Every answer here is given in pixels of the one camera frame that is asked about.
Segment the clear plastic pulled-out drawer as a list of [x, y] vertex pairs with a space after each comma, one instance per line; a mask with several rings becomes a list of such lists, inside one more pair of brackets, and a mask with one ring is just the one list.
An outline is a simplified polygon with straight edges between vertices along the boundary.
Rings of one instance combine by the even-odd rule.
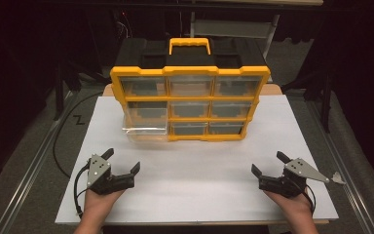
[[123, 118], [122, 132], [133, 142], [167, 141], [168, 113], [165, 110], [128, 110]]

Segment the metal floor rail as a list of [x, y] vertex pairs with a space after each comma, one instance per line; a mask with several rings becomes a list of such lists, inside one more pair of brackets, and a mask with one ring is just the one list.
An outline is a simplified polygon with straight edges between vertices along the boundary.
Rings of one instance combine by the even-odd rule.
[[343, 161], [341, 154], [339, 153], [336, 145], [330, 135], [322, 125], [320, 121], [320, 114], [317, 105], [312, 101], [306, 102], [307, 108], [309, 109], [316, 125], [324, 138], [327, 149], [330, 151], [332, 162], [337, 168], [337, 172], [340, 174], [340, 178], [345, 182], [343, 189], [347, 195], [350, 206], [352, 207], [355, 216], [360, 224], [364, 234], [374, 234], [374, 220], [368, 211], [363, 197], [357, 189], [352, 177], [349, 175], [348, 169]]
[[47, 151], [52, 145], [55, 135], [60, 129], [60, 124], [64, 120], [66, 114], [61, 112], [56, 120], [51, 124], [46, 133], [38, 151], [34, 155], [27, 171], [20, 181], [14, 195], [12, 196], [6, 210], [0, 217], [0, 234], [8, 234], [11, 229], [19, 210], [21, 209], [37, 175], [39, 174], [44, 161], [46, 160]]

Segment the person's right hand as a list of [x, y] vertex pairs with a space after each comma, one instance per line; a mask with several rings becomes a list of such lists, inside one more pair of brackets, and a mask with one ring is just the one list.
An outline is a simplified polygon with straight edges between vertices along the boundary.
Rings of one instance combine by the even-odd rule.
[[269, 191], [265, 191], [265, 194], [280, 207], [284, 217], [293, 228], [307, 227], [314, 223], [310, 203], [303, 195], [285, 198]]

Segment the yellow and black drawer organizer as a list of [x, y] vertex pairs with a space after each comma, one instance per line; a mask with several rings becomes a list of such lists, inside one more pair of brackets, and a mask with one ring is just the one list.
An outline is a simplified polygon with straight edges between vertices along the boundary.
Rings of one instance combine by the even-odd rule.
[[[110, 70], [112, 92], [119, 103], [122, 93], [120, 80], [124, 77], [180, 75], [260, 76], [262, 86], [258, 95], [258, 105], [262, 88], [267, 83], [271, 71], [257, 43], [248, 38], [171, 38], [167, 41], [129, 38], [123, 41], [115, 64]], [[168, 141], [241, 140], [246, 136], [247, 127], [239, 137], [217, 136], [192, 139], [168, 137]]]

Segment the set of clear organizer drawers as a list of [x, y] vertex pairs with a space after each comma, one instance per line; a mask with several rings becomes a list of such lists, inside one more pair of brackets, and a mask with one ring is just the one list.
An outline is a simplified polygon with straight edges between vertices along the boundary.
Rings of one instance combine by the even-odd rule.
[[260, 76], [124, 77], [120, 103], [165, 110], [168, 137], [241, 137], [257, 106]]

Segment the black metal stand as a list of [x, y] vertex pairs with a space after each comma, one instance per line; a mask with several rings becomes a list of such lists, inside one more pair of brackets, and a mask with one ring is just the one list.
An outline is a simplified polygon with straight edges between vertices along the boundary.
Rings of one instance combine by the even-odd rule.
[[332, 90], [333, 74], [328, 67], [318, 68], [308, 74], [302, 75], [299, 78], [280, 87], [283, 93], [294, 89], [304, 89], [303, 97], [305, 100], [321, 101], [319, 120], [323, 129], [329, 133], [329, 112], [330, 99]]

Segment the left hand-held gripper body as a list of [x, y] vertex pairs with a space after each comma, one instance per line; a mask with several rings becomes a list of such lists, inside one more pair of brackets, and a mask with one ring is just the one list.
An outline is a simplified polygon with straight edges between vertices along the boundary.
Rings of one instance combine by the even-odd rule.
[[135, 168], [128, 174], [113, 175], [111, 164], [94, 154], [90, 160], [87, 187], [98, 195], [108, 195], [134, 187]]

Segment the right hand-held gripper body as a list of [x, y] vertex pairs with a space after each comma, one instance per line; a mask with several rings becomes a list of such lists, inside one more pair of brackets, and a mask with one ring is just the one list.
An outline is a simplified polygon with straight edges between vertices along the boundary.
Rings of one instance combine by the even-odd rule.
[[301, 158], [291, 159], [289, 163], [284, 164], [281, 176], [272, 177], [262, 174], [258, 181], [261, 190], [292, 198], [305, 191], [307, 179], [324, 183], [329, 181], [328, 177]]

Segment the small white paper scrap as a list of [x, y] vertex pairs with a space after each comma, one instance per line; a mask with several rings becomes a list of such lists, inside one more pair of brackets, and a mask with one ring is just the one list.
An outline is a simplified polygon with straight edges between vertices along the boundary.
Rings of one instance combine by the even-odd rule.
[[338, 173], [338, 172], [335, 172], [332, 176], [332, 181], [337, 183], [337, 184], [341, 184], [341, 185], [345, 185], [346, 182], [342, 179], [342, 176]]

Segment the person's left hand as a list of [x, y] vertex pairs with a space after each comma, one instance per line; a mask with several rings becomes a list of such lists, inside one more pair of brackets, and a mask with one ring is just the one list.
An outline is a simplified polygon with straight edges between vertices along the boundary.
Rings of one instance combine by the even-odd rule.
[[100, 227], [110, 214], [116, 201], [124, 194], [117, 191], [107, 195], [98, 195], [88, 190], [85, 195], [85, 207], [81, 222], [91, 227]]

